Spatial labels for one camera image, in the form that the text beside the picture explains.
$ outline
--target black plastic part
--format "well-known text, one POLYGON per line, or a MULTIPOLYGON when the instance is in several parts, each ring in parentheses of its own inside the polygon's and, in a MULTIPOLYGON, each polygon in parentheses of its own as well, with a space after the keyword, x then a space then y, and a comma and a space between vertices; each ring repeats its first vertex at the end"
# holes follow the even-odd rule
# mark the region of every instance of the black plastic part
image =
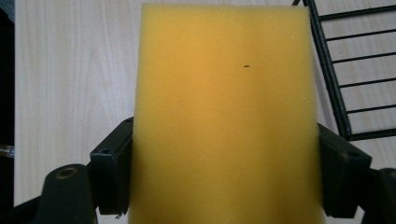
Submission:
POLYGON ((103 215, 128 211, 133 122, 134 118, 123 121, 91 152, 93 195, 103 215))
POLYGON ((22 203, 12 209, 0 213, 0 223, 2 224, 30 224, 34 222, 40 197, 22 203))
POLYGON ((378 171, 378 207, 387 224, 396 223, 396 169, 378 171))
POLYGON ((354 217, 372 158, 321 124, 318 126, 324 211, 331 217, 354 217))
POLYGON ((35 223, 96 223, 86 166, 70 164, 47 175, 35 223))

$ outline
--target light wood surface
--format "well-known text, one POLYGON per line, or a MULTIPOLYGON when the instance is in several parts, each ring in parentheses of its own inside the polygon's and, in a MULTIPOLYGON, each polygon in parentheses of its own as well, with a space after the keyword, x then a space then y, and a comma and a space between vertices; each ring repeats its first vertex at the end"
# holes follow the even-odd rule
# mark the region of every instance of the light wood surface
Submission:
MULTIPOLYGON (((134 113, 134 85, 143 2, 284 5, 291 0, 32 0, 16 2, 16 166, 15 204, 41 192, 45 175, 68 164, 89 161, 89 153, 123 119, 134 113)), ((319 14, 394 4, 393 0, 317 0, 319 14)), ((328 37, 396 28, 396 13, 325 22, 328 37)), ((331 43, 334 57, 395 50, 394 33, 331 43)), ((395 77, 396 57, 368 63, 337 64, 345 83, 395 77)), ((318 121, 336 130, 326 88, 315 67, 318 121)), ((350 108, 395 103, 395 84, 343 92, 350 108)), ((396 110, 350 116, 354 131, 396 127, 396 110)), ((374 157, 374 168, 396 167, 396 138, 354 142, 374 157)), ((360 223, 326 218, 327 223, 360 223)), ((100 223, 126 223, 126 217, 100 217, 100 223)))

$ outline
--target screw hole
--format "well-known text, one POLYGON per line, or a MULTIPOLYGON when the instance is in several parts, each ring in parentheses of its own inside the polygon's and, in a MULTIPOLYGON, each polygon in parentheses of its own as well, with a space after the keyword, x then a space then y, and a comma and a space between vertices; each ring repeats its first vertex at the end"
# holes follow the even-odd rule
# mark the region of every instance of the screw hole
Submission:
POLYGON ((78 169, 76 167, 67 167, 56 173, 57 179, 66 179, 77 173, 78 169))
POLYGON ((99 152, 103 153, 103 154, 110 154, 111 153, 111 149, 107 148, 107 147, 104 147, 104 148, 100 149, 99 152))

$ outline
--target metal wire rack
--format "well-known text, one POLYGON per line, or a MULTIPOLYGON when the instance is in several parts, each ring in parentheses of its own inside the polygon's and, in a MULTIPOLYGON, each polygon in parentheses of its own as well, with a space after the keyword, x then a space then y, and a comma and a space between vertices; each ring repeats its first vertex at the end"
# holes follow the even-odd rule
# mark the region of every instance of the metal wire rack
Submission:
MULTIPOLYGON (((292 5, 297 6, 300 0, 294 0, 292 5)), ((372 138, 380 138, 380 137, 387 137, 387 136, 394 136, 396 135, 396 128, 386 128, 382 130, 374 130, 374 131, 367 131, 361 133, 353 133, 352 126, 354 124, 351 123, 349 119, 349 115, 357 114, 357 113, 367 113, 370 111, 377 111, 377 110, 386 110, 395 108, 396 104, 390 105, 380 105, 380 106, 372 106, 372 107, 364 107, 359 109, 347 110, 346 108, 346 100, 343 98, 342 90, 358 87, 358 86, 366 86, 366 85, 374 85, 378 83, 385 83, 385 82, 393 82, 396 81, 395 77, 389 78, 380 78, 370 81, 363 81, 363 82, 356 82, 356 83, 348 83, 340 85, 337 79, 336 72, 334 70, 334 64, 337 63, 350 63, 356 62, 360 60, 372 60, 372 59, 379 59, 385 57, 391 57, 396 55, 396 52, 387 52, 381 54, 372 54, 372 55, 365 55, 360 57, 352 57, 346 58, 341 60, 332 60, 332 55, 330 54, 328 43, 331 41, 338 41, 344 40, 349 38, 355 37, 362 37, 362 36, 369 36, 369 35, 381 35, 386 33, 393 33, 396 32, 396 29, 388 29, 382 31, 375 31, 369 33, 361 33, 356 35, 343 35, 343 36, 336 36, 327 38, 323 32, 322 23, 324 21, 331 21, 331 20, 342 20, 352 17, 364 17, 368 15, 373 15, 375 13, 384 13, 390 11, 396 11, 396 5, 393 6, 385 6, 385 7, 371 7, 367 9, 360 9, 360 10, 353 10, 347 12, 339 12, 333 13, 328 15, 319 15, 317 6, 314 0, 303 0, 303 3, 306 7, 309 7, 310 10, 310 17, 311 17, 311 28, 312 28, 312 36, 317 48, 318 58, 320 62, 320 66, 322 69, 322 73, 324 76, 324 80, 326 83, 326 87, 329 93, 330 101, 332 104, 332 110, 334 113, 335 121, 337 123, 337 128, 340 136, 345 138, 348 141, 357 141, 363 139, 372 139, 372 138)))

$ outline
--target yellow sponge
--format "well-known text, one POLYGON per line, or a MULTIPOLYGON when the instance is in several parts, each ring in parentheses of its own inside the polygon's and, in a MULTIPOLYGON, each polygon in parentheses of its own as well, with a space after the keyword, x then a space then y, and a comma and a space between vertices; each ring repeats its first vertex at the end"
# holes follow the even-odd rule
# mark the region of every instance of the yellow sponge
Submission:
POLYGON ((308 11, 144 5, 130 223, 322 222, 308 11))

